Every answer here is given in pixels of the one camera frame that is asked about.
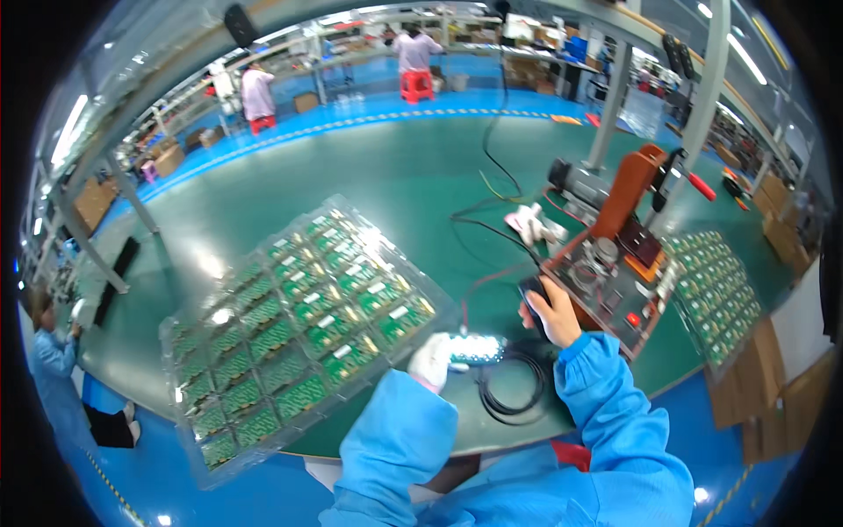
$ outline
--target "pink shirt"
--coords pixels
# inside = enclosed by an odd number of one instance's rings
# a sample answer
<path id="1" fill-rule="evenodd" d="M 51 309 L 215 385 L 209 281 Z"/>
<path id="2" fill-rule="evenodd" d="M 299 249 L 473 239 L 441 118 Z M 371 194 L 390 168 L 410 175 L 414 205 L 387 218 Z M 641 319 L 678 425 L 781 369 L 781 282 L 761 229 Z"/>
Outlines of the pink shirt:
<path id="1" fill-rule="evenodd" d="M 275 115 L 275 101 L 269 91 L 269 83 L 275 75 L 256 69 L 246 70 L 241 80 L 243 112 L 247 121 Z"/>
<path id="2" fill-rule="evenodd" d="M 430 69 L 430 54 L 442 53 L 442 47 L 432 38 L 420 33 L 416 38 L 407 34 L 398 35 L 392 42 L 392 49 L 398 53 L 398 72 L 410 69 Z"/>

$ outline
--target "clear plastic tray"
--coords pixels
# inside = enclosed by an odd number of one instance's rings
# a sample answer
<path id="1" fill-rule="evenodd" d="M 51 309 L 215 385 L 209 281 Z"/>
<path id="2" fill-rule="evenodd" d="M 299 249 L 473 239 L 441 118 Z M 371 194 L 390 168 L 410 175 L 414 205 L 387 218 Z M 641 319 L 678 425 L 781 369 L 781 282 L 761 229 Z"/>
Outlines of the clear plastic tray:
<path id="1" fill-rule="evenodd" d="M 296 218 L 159 328 L 199 487 L 300 438 L 457 321 L 454 301 L 342 196 Z"/>

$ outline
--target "green workbench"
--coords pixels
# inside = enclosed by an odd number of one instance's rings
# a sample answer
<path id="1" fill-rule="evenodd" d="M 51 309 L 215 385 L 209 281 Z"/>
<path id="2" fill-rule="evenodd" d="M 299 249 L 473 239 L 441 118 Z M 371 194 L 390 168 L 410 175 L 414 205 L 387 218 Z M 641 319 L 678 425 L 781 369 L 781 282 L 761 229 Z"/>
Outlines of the green workbench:
<path id="1" fill-rule="evenodd" d="M 83 337 L 82 367 L 118 393 L 172 418 L 158 325 L 211 287 L 211 278 L 199 269 L 200 255 L 234 263 L 266 236 L 335 193 L 378 225 L 455 301 L 478 278 L 524 262 L 516 272 L 471 295 L 470 329 L 510 339 L 530 336 L 516 313 L 520 297 L 515 287 L 534 272 L 529 258 L 515 244 L 482 227 L 448 220 L 451 212 L 490 195 L 478 169 L 500 192 L 510 192 L 505 176 L 481 150 L 487 123 L 478 117 L 391 121 L 283 143 L 210 169 L 154 198 L 148 208 L 161 228 L 159 236 L 145 233 L 134 213 L 118 218 L 104 234 L 111 238 L 133 234 L 141 249 L 126 274 L 129 294 L 115 299 L 102 329 L 92 328 Z M 557 156 L 573 162 L 583 159 L 595 132 L 590 126 L 507 117 L 494 132 L 491 151 L 518 178 L 525 194 L 538 197 L 549 217 L 577 232 L 578 224 L 545 202 L 540 189 L 551 161 Z M 616 133 L 605 160 L 606 176 L 614 174 L 624 154 L 643 143 Z M 703 158 L 695 168 L 718 191 L 718 198 L 710 203 L 688 186 L 679 197 L 682 213 L 677 230 L 720 229 L 769 307 L 787 287 L 791 273 L 765 242 L 760 214 L 753 207 L 741 211 L 722 191 L 718 164 Z M 504 228 L 502 217 L 514 208 L 499 202 L 473 217 Z M 671 303 L 631 369 L 636 385 L 656 395 L 702 363 Z M 496 369 L 491 387 L 504 403 L 517 405 L 529 398 L 532 383 L 526 367 L 512 363 Z M 285 451 L 337 456 L 340 441 L 370 394 L 371 390 L 364 391 Z M 546 411 L 542 419 L 508 427 L 483 411 L 471 375 L 451 374 L 443 397 L 459 408 L 454 454 L 527 444 L 570 431 L 566 408 L 554 394 L 546 395 L 540 404 Z"/>

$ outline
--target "white shoe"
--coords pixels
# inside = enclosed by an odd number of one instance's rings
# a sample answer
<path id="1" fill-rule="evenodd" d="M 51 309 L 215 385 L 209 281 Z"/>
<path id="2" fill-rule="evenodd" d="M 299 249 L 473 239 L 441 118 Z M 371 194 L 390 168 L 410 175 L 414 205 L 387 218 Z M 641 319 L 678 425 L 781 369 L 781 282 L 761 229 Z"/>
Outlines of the white shoe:
<path id="1" fill-rule="evenodd" d="M 132 421 L 129 423 L 129 432 L 132 433 L 132 439 L 137 444 L 137 440 L 141 437 L 141 423 Z"/>
<path id="2" fill-rule="evenodd" d="M 126 424 L 135 420 L 135 403 L 128 401 L 123 407 L 123 415 L 126 416 Z"/>

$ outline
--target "stack of circuit boards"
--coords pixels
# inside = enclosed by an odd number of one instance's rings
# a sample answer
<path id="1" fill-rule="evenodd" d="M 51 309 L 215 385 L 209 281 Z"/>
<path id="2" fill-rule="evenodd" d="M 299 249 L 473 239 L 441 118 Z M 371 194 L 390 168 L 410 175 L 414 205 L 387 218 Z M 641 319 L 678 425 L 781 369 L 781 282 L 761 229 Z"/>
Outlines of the stack of circuit boards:
<path id="1" fill-rule="evenodd" d="M 665 240 L 665 251 L 685 266 L 677 283 L 683 316 L 717 374 L 740 348 L 761 315 L 746 270 L 715 230 Z"/>
<path id="2" fill-rule="evenodd" d="M 201 453 L 194 463 L 227 476 L 264 459 L 404 358 L 452 308 L 331 198 L 225 277 L 193 322 L 162 324 L 181 435 Z"/>

